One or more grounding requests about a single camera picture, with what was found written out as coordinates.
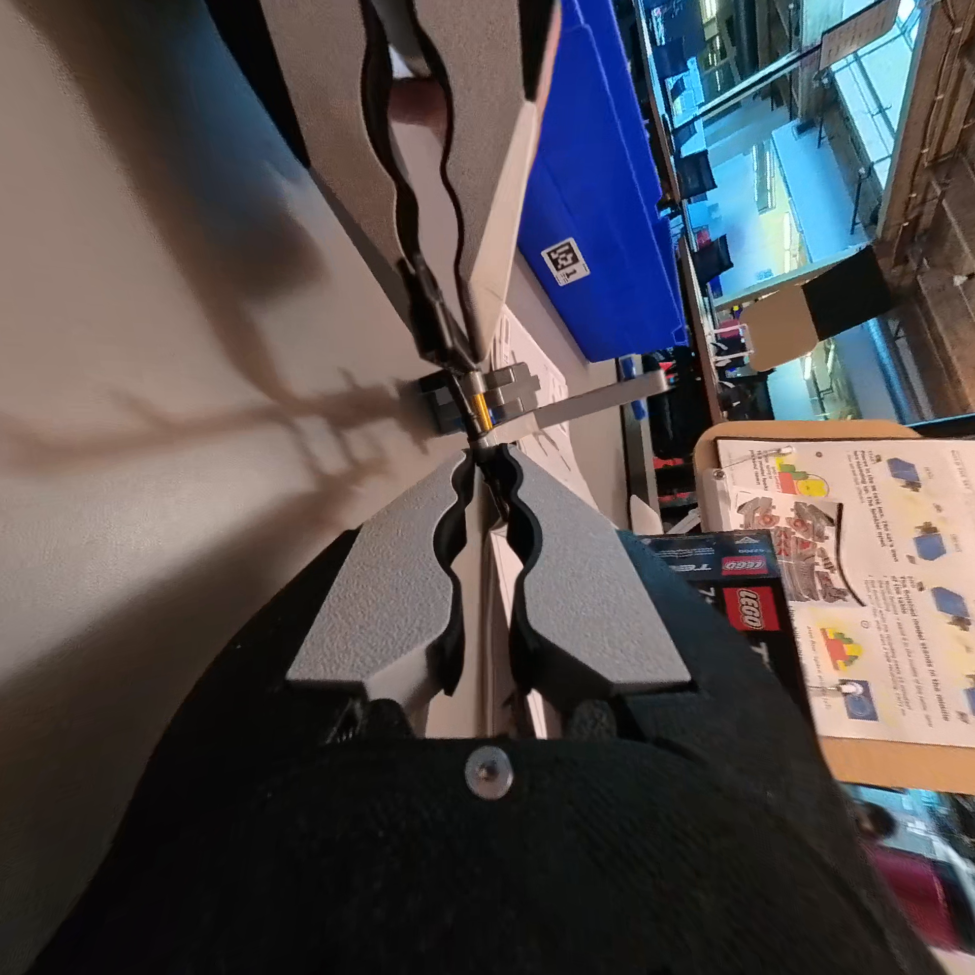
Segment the light grey toy brick beam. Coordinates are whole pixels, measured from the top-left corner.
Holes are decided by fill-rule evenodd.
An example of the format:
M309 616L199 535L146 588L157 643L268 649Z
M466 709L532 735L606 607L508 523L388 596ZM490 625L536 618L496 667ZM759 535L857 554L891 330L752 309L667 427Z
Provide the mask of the light grey toy brick beam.
M495 425L473 442L479 448L512 444L550 427L630 402L664 395L670 390L666 372L646 372L586 393L524 412Z

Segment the white marker sticker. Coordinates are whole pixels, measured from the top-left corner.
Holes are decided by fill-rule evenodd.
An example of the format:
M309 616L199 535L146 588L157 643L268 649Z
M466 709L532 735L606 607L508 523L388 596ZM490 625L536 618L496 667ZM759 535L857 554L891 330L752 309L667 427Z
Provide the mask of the white marker sticker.
M574 237L567 237L540 253L559 287L569 286L590 276L591 271Z

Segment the black toy set box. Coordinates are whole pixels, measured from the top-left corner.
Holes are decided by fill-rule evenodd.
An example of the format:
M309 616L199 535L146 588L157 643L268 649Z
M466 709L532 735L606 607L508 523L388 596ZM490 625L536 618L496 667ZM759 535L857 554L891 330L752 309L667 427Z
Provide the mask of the black toy set box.
M665 621L677 627L680 649L710 674L742 685L761 667L805 725L814 729L785 575L770 530L690 534L621 533L640 571L660 569L652 594Z

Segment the tan and black box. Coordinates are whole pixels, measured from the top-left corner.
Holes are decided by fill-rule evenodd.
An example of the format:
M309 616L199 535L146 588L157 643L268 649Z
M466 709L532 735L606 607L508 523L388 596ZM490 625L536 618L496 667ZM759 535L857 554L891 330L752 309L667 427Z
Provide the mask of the tan and black box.
M740 323L749 365L756 372L775 370L893 306L875 247L864 246L815 276L779 286L744 307Z

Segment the dark red cylinder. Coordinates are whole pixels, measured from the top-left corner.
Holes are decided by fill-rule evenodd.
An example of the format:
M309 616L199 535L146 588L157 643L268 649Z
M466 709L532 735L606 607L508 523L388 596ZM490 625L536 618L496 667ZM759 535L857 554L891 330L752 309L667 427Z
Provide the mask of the dark red cylinder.
M849 807L871 864L920 940L931 949L973 956L973 906L957 868L891 846L899 824L885 807L860 799Z

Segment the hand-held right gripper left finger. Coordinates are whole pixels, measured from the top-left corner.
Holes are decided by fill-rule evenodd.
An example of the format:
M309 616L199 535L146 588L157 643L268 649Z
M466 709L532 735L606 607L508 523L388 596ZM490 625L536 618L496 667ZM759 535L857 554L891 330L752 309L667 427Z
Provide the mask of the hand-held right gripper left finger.
M285 685L479 734L479 475L457 450L355 533Z

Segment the black chair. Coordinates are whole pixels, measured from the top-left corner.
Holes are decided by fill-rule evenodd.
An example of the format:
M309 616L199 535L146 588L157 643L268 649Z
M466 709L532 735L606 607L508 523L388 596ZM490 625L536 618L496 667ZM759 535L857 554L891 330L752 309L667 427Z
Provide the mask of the black chair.
M734 267L726 234L691 249L690 258L695 276L701 286L709 285L714 279Z
M706 149L676 158L674 170L679 201L703 197L717 187Z

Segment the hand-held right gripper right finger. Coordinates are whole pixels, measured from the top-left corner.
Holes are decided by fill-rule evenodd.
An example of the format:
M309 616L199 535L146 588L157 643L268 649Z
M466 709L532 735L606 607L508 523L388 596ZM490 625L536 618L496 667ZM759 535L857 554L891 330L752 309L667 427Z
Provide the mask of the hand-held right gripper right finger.
M613 522L515 446L498 451L502 522L522 563L509 626L522 695L540 693L564 733L589 700L684 692L693 677Z

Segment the hanging sign board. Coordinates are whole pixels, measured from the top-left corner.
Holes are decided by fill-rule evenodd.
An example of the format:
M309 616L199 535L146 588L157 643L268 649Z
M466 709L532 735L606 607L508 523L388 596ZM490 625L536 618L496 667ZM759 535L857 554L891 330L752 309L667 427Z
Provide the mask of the hanging sign board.
M818 71L832 68L847 56L877 41L895 24L900 1L852 2L854 9L821 34Z

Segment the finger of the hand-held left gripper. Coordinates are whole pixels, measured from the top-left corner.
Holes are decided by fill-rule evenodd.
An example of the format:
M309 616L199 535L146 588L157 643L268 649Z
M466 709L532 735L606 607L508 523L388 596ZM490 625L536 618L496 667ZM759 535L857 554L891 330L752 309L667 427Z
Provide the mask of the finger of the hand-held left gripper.
M507 298L561 3L419 1L415 17L447 96L442 175L457 213L457 295L484 360Z
M261 6L313 177L411 332L398 263L422 253L419 208L388 115L394 71L387 32L390 20L395 40L412 41L408 4Z

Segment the person's left hand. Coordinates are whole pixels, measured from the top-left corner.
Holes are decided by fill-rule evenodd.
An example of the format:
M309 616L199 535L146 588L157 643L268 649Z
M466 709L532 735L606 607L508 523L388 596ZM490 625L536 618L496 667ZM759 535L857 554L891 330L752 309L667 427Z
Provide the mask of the person's left hand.
M449 125L447 99L434 78L395 79L389 93L388 115L392 124L427 128L441 143Z

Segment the dark grey toy motor block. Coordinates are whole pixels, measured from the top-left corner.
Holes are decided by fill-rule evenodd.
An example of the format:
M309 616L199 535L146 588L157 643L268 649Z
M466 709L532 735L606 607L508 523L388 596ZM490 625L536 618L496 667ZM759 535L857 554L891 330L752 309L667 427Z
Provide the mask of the dark grey toy motor block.
M494 422L505 422L538 406L541 381L525 363L502 367L485 375L485 403ZM440 435L463 430L460 410L447 385L444 371L430 373L416 382Z

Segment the sticker sheet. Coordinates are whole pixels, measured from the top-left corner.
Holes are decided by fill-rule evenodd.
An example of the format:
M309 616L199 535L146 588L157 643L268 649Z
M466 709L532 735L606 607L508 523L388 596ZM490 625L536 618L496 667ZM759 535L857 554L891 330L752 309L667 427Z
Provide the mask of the sticker sheet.
M789 603L866 605L842 566L841 502L740 487L729 498L733 530L769 534Z

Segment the beige desk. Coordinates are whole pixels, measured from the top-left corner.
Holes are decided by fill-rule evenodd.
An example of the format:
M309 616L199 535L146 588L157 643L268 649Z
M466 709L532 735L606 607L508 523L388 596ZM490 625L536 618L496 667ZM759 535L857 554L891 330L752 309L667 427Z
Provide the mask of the beige desk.
M2 973L220 646L452 447L262 15L2 2Z

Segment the open instruction booklet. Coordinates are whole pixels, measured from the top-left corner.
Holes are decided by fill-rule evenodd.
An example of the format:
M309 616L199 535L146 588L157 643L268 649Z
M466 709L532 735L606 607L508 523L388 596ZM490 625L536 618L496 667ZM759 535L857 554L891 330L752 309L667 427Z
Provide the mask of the open instruction booklet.
M568 397L567 382L537 341L508 306L501 317L490 356L499 370L524 364L540 382L533 392L539 406ZM516 443L531 460L569 490L596 507L590 487L579 469L567 423L531 434ZM507 542L506 527L496 523L483 547L481 641L486 727L490 735L547 739L560 735L561 720L539 692L522 695L510 666L509 626L514 586L522 563Z

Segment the blue storage bin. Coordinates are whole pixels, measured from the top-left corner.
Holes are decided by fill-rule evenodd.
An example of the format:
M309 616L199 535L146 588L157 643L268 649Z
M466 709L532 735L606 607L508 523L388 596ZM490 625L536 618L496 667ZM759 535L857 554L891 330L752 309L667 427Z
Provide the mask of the blue storage bin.
M684 345L670 223L612 3L561 7L518 250L588 362ZM591 274L559 287L540 253L567 237Z

